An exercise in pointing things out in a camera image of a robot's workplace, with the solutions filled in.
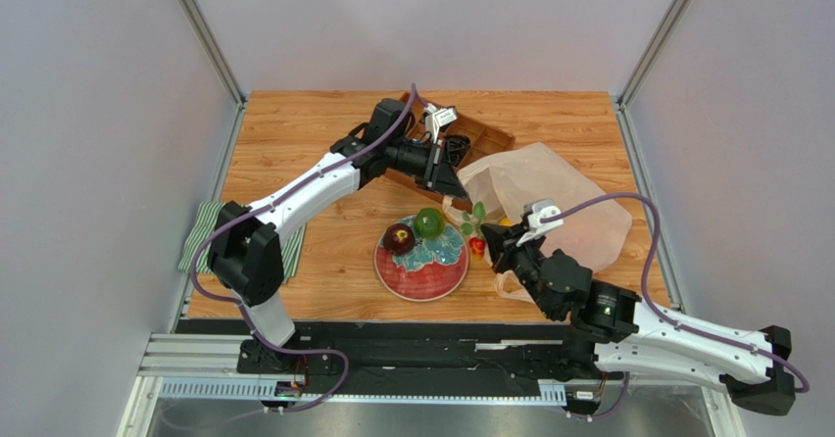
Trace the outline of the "small red fruit with leaves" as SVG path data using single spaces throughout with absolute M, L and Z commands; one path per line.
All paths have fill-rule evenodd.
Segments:
M 476 202 L 470 212 L 463 212 L 464 222 L 460 226 L 461 233 L 467 238 L 470 255 L 475 260 L 482 260 L 487 251 L 487 244 L 482 233 L 482 224 L 486 219 L 486 211 L 482 202 Z

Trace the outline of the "translucent beige plastic bag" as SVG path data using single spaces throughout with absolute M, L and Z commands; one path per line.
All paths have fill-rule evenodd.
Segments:
M 468 197 L 483 206 L 486 222 L 521 221 L 529 203 L 551 199 L 560 210 L 602 196 L 591 179 L 543 143 L 481 158 L 458 171 Z M 545 236 L 543 252 L 561 249 L 598 273 L 614 263 L 632 225 L 632 215 L 614 200 L 569 216 Z

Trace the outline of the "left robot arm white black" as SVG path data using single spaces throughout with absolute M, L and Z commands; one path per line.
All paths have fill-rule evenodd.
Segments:
M 214 232 L 200 251 L 221 284 L 231 291 L 252 335 L 271 347 L 295 333 L 279 287 L 284 282 L 282 250 L 294 234 L 325 208 L 393 170 L 426 191 L 466 199 L 442 129 L 456 121 L 453 107 L 426 103 L 421 116 L 411 101 L 383 99 L 368 121 L 337 140 L 316 165 L 263 199 L 225 204 Z

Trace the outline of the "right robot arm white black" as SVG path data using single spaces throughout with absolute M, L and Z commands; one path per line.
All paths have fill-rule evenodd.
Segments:
M 753 413 L 783 416 L 793 407 L 789 330 L 735 329 L 652 307 L 634 291 L 595 279 L 560 249 L 543 254 L 544 241 L 525 239 L 521 225 L 487 223 L 481 231 L 493 270 L 514 274 L 544 318 L 567 321 L 557 378 L 663 375 L 726 392 Z

